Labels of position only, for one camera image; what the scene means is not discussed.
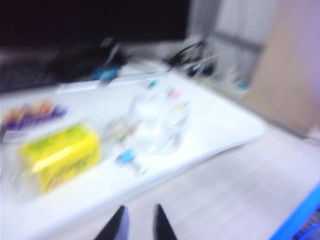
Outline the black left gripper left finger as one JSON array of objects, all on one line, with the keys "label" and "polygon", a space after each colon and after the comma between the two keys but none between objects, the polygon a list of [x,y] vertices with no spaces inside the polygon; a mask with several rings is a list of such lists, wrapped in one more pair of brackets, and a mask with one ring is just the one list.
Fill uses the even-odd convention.
[{"label": "black left gripper left finger", "polygon": [[121,205],[96,236],[96,240],[128,240],[129,231],[130,218],[128,208]]}]

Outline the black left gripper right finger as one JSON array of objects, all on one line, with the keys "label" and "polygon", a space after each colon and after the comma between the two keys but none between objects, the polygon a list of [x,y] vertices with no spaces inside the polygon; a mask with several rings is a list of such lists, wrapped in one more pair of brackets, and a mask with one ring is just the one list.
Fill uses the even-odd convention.
[{"label": "black left gripper right finger", "polygon": [[160,204],[156,204],[154,208],[152,230],[154,240],[177,240],[177,236]]}]

